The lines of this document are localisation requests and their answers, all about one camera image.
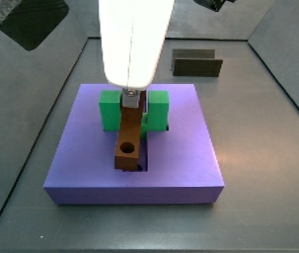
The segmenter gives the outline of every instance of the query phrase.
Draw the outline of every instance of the brown block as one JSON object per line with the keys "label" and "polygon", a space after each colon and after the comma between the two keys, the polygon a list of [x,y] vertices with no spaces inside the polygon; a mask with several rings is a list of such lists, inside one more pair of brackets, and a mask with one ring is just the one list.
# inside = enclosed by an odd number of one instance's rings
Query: brown block
{"label": "brown block", "polygon": [[142,119],[147,92],[140,95],[139,107],[122,107],[122,123],[115,148],[115,168],[138,170],[140,158]]}

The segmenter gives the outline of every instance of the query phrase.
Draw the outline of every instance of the black object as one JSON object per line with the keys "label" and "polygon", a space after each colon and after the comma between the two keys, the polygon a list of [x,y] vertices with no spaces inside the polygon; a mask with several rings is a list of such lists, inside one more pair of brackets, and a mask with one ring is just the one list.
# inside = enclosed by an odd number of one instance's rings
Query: black object
{"label": "black object", "polygon": [[23,0],[0,23],[0,31],[25,49],[44,41],[68,13],[63,0]]}
{"label": "black object", "polygon": [[194,2],[210,10],[219,12],[226,0],[194,0]]}
{"label": "black object", "polygon": [[174,76],[218,77],[223,59],[215,58],[214,49],[174,49],[171,62]]}

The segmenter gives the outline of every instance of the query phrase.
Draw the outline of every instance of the table surface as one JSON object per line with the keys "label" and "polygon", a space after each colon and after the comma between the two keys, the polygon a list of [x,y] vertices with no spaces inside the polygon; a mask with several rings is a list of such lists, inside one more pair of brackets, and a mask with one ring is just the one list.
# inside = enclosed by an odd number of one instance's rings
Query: table surface
{"label": "table surface", "polygon": [[[220,77],[174,77],[174,48],[215,49]],[[299,112],[246,42],[166,41],[152,81],[195,84],[226,181],[219,201],[52,203],[43,184],[77,87],[105,82],[100,41],[89,40],[0,216],[0,250],[299,251]]]}

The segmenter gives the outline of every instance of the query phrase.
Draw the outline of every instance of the purple block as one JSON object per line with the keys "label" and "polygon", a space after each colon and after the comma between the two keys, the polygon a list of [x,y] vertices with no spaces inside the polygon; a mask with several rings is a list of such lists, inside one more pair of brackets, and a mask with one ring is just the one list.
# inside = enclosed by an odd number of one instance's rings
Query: purple block
{"label": "purple block", "polygon": [[168,131],[148,132],[148,171],[114,168],[116,132],[103,131],[99,96],[111,85],[81,84],[44,188],[57,204],[214,203],[224,188],[194,85],[168,91]]}

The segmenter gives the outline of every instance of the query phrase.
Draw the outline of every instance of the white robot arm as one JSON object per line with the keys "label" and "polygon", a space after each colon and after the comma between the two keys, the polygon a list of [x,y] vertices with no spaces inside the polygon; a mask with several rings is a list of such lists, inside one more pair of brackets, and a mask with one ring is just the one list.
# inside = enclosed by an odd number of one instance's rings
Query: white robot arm
{"label": "white robot arm", "polygon": [[151,84],[174,0],[99,0],[104,72],[136,107]]}

